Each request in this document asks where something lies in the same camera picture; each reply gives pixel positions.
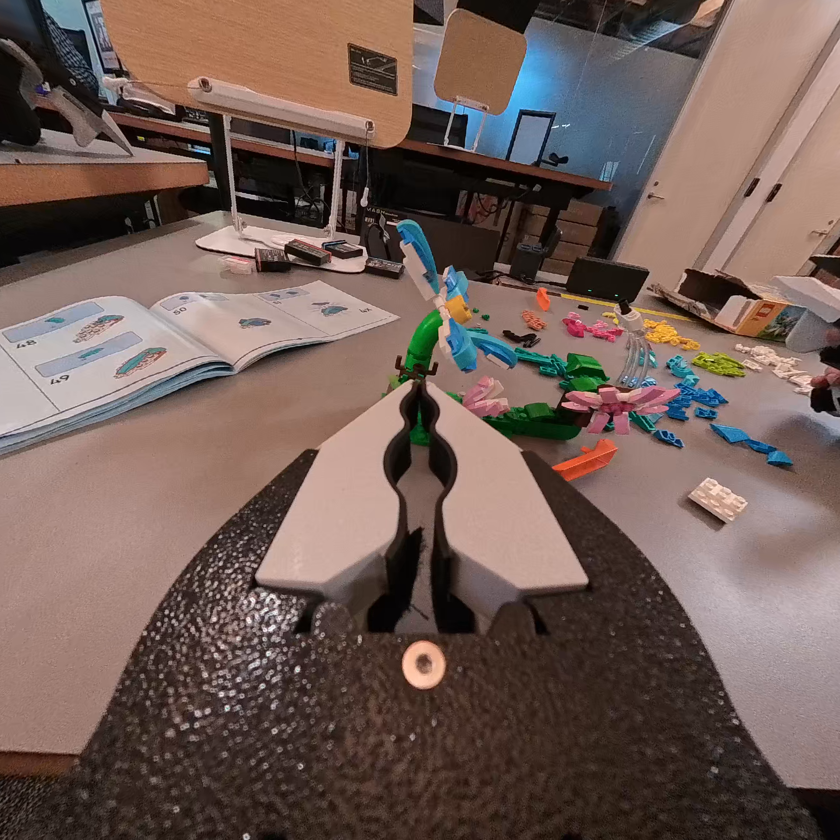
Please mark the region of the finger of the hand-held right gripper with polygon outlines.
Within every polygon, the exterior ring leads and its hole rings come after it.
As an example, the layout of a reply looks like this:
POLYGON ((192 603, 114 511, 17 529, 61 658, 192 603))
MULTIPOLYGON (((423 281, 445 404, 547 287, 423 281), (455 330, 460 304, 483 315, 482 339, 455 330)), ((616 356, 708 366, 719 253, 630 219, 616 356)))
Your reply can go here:
POLYGON ((805 311, 795 324, 785 346, 809 353, 839 346, 839 290, 811 276, 775 276, 778 291, 805 311))

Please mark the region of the blue lego flower green stem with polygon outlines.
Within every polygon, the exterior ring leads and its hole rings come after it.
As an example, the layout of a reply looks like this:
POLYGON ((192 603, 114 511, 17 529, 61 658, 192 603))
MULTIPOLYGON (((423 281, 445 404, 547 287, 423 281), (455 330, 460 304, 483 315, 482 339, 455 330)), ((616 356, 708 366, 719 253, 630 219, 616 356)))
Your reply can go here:
POLYGON ((469 306, 466 273, 454 266, 438 272, 431 246, 418 222, 402 220, 395 228, 401 239, 406 273, 431 308, 417 325, 404 356, 397 358, 396 373, 390 377, 387 391, 435 375, 436 350, 463 373, 476 370, 479 354, 501 368, 513 369, 518 358, 508 343, 483 328, 467 327, 474 312, 469 306))

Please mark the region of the colourful lego set box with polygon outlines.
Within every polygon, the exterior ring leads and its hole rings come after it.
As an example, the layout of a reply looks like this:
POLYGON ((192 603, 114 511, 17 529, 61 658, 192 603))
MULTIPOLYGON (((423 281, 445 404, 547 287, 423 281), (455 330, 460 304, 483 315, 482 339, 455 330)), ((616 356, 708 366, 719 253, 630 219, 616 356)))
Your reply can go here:
POLYGON ((732 296, 711 323, 743 338, 784 343, 805 314, 803 307, 778 299, 732 296))

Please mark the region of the pile of white lego pieces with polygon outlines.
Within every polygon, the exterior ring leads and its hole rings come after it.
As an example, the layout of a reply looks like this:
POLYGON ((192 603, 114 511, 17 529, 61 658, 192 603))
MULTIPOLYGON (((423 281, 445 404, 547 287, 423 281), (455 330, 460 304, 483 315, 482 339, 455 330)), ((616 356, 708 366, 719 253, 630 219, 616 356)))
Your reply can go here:
POLYGON ((800 360, 780 354, 768 345, 736 343, 733 347, 741 356, 742 366, 750 372, 769 372, 790 385, 794 393, 809 396, 812 393, 812 374, 800 367, 800 360))

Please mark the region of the long orange lego piece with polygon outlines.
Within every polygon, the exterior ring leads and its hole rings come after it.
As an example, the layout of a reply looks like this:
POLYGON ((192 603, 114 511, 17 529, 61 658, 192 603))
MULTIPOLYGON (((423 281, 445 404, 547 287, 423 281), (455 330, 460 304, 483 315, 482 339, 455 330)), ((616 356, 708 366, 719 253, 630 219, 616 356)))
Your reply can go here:
POLYGON ((582 447, 581 454, 552 467, 566 481, 588 476, 610 465, 618 449, 613 442, 601 438, 593 447, 582 447))

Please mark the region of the pile of lime lego pieces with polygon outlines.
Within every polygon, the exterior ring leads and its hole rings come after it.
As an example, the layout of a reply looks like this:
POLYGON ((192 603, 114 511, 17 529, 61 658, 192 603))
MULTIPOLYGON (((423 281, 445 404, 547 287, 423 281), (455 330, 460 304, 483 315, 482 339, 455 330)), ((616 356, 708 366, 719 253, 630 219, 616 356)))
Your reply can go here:
POLYGON ((714 375, 730 378, 743 378, 746 376, 747 368, 744 363, 732 358, 726 353, 699 352, 691 360, 692 368, 700 368, 714 375))

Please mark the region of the white lego brick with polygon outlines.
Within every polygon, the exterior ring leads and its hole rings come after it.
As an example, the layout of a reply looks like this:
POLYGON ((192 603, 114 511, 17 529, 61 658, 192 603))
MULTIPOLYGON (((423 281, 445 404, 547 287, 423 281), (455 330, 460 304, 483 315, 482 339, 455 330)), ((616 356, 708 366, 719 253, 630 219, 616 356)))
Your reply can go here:
POLYGON ((749 505, 745 498, 710 477, 691 490, 688 499, 724 523, 738 520, 749 505))

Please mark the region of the pile of yellow lego pieces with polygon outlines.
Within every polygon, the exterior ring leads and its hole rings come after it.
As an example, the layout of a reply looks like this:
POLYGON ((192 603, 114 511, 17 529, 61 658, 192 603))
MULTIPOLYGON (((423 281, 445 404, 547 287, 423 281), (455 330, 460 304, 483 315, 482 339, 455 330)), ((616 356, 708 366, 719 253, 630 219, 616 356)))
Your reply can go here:
POLYGON ((677 329, 666 320, 644 319, 644 337, 648 343, 667 345, 681 350, 695 352, 700 350, 700 343, 679 334, 677 329))

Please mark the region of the pile of teal lego pieces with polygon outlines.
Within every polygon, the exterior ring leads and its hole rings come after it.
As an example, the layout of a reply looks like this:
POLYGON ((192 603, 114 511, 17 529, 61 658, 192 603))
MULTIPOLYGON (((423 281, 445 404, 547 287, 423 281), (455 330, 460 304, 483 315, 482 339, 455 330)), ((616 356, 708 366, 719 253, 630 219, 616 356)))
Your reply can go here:
POLYGON ((519 363, 534 365, 541 375, 556 377, 560 380, 566 376, 566 364, 554 353, 545 355, 520 347, 515 348, 514 352, 519 363))

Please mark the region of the large pink lego flower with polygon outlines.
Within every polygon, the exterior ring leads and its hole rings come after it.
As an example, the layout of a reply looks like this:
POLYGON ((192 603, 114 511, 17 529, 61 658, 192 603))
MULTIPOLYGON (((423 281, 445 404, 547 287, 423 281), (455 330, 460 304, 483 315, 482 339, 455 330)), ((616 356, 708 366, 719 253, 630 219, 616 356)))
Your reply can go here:
POLYGON ((639 417, 662 414, 668 403, 680 395, 677 388, 649 385, 629 392, 614 386, 601 386, 596 392, 567 392, 560 407, 589 417, 585 429, 589 434, 602 433, 609 422, 619 435, 629 433, 630 415, 639 417))

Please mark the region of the lego instruction booklet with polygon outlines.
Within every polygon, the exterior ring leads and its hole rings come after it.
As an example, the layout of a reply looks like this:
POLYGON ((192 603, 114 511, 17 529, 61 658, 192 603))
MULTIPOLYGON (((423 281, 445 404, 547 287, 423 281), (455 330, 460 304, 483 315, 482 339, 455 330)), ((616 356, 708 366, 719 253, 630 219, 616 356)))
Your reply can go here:
POLYGON ((321 280, 257 293, 182 291, 150 308, 114 296, 71 304, 1 330, 1 453, 396 320, 321 280))

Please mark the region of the yellow tape strip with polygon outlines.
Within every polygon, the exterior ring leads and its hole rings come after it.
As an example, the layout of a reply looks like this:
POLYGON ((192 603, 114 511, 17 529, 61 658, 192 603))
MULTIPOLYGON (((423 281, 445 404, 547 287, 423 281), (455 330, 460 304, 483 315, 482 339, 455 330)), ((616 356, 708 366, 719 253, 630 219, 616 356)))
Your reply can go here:
MULTIPOLYGON (((590 298, 590 297, 580 297, 580 296, 575 296, 575 295, 568 294, 566 292, 558 292, 556 295, 553 292, 552 294, 555 297, 560 297, 560 298, 563 298, 563 299, 566 299, 566 300, 571 300, 571 301, 578 301, 579 303, 584 303, 584 304, 587 304, 587 305, 589 305, 589 304, 592 304, 594 306, 603 305, 604 308, 606 308, 607 305, 612 305, 611 301, 602 301, 600 299, 594 299, 594 298, 590 298)), ((639 312, 641 312, 641 313, 643 313, 644 315, 647 315, 647 316, 661 317, 662 319, 674 319, 674 320, 680 320, 680 321, 684 321, 684 322, 700 322, 700 320, 698 318, 694 317, 694 316, 679 314, 676 311, 660 311, 660 310, 657 310, 657 309, 647 309, 647 308, 642 308, 642 307, 638 306, 637 304, 633 304, 633 307, 636 310, 638 310, 639 312)))

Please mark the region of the stack of brown cardboard boxes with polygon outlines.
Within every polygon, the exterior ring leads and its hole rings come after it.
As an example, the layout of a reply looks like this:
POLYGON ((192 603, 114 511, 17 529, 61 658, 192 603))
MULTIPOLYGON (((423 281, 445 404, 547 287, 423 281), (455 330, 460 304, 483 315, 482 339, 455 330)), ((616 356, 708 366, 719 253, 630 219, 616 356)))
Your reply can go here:
MULTIPOLYGON (((542 263, 542 270, 566 276, 578 258, 588 256, 595 241, 602 211, 600 206, 571 200, 568 207, 559 212, 557 219, 550 226, 560 233, 557 244, 542 263)), ((550 209, 546 206, 516 203, 497 262, 510 264, 519 244, 539 245, 549 215, 550 209)))

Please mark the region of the wooden desk black legs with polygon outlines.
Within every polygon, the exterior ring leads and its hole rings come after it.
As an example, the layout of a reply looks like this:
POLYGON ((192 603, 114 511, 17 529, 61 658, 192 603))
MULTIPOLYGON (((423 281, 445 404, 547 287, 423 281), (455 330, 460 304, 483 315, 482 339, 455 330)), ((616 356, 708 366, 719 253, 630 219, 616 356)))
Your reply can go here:
POLYGON ((448 202, 446 218, 456 218, 459 195, 466 195, 458 216, 465 222, 477 196, 493 196, 508 203, 496 257, 501 256, 511 225, 512 207, 538 205, 549 209, 541 242, 546 242, 562 211, 571 200, 592 193, 608 193, 613 184, 597 178, 544 169, 498 159, 458 147, 404 140, 384 150, 379 167, 384 175, 382 197, 392 209, 426 211, 427 199, 443 196, 448 202))

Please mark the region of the wooden book stand white base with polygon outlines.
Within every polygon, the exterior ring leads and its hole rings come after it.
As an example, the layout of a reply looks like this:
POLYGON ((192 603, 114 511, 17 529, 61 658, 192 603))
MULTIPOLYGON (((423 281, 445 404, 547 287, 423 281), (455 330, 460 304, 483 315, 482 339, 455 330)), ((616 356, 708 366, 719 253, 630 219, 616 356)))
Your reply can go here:
POLYGON ((336 141, 328 237, 343 146, 389 149, 413 114, 413 3, 103 1, 118 56, 164 100, 336 141))

